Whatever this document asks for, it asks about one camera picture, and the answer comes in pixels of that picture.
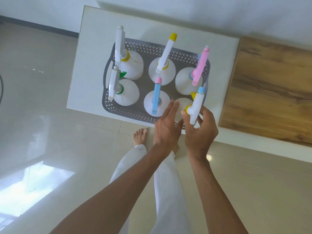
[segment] black cable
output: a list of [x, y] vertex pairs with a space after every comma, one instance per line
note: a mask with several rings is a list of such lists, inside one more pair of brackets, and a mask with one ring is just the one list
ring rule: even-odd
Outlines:
[[0, 74], [0, 81], [1, 81], [1, 96], [0, 96], [0, 104], [1, 104], [2, 97], [3, 97], [3, 80], [2, 80], [1, 74]]

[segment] white countertop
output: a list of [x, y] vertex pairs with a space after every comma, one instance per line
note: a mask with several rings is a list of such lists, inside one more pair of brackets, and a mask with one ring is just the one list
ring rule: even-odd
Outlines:
[[[166, 45], [168, 36], [175, 32], [177, 33], [175, 48], [201, 53], [203, 47], [209, 45], [211, 67], [208, 94], [204, 105], [213, 112], [218, 123], [239, 39], [122, 15], [94, 7], [84, 8], [67, 101], [68, 108], [145, 126], [154, 126], [151, 123], [109, 113], [102, 106], [104, 68], [115, 43], [116, 28], [119, 25], [124, 26], [126, 38]], [[312, 162], [312, 148], [310, 147], [225, 128], [219, 127], [216, 141]]]

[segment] glossy floor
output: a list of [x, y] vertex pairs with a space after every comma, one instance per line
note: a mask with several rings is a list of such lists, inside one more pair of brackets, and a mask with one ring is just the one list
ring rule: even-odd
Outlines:
[[[66, 108], [77, 39], [0, 25], [0, 233], [49, 233], [108, 185], [140, 125]], [[153, 128], [147, 147], [152, 145]], [[184, 136], [177, 167], [194, 233], [207, 233]], [[214, 143], [217, 180], [250, 233], [309, 233], [312, 165]], [[153, 179], [137, 201], [129, 233], [156, 219]]]

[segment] white pants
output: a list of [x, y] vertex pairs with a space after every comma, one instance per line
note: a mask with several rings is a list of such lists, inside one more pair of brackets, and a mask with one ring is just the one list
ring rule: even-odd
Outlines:
[[[136, 164], [146, 154], [146, 147], [139, 144], [132, 148], [119, 162], [112, 179], [113, 182], [122, 173]], [[191, 224], [188, 218], [185, 197], [174, 161], [174, 152], [160, 164], [154, 173], [157, 219], [151, 234], [190, 234]], [[127, 234], [129, 217], [119, 234]]]

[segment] wood grain surface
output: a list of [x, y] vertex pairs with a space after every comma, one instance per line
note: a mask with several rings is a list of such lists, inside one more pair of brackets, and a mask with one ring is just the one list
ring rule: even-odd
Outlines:
[[219, 126], [312, 147], [312, 52], [243, 37]]

